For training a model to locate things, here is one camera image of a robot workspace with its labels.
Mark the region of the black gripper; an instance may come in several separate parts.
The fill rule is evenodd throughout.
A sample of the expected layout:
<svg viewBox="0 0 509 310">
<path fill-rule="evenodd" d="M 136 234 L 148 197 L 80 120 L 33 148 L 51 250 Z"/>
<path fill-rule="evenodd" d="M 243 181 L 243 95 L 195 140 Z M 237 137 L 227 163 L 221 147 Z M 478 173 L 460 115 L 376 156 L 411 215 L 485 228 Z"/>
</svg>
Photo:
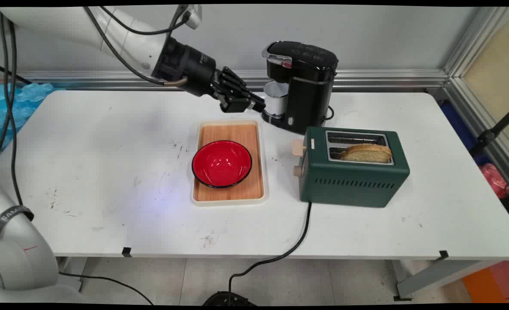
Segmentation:
<svg viewBox="0 0 509 310">
<path fill-rule="evenodd" d="M 153 78 L 166 82 L 185 78 L 186 82 L 177 86 L 180 90 L 197 97 L 216 97 L 224 113 L 243 113 L 248 109 L 261 113 L 266 109 L 265 100 L 250 91 L 229 67 L 223 67 L 219 74 L 215 59 L 173 37 L 164 41 Z"/>
</svg>

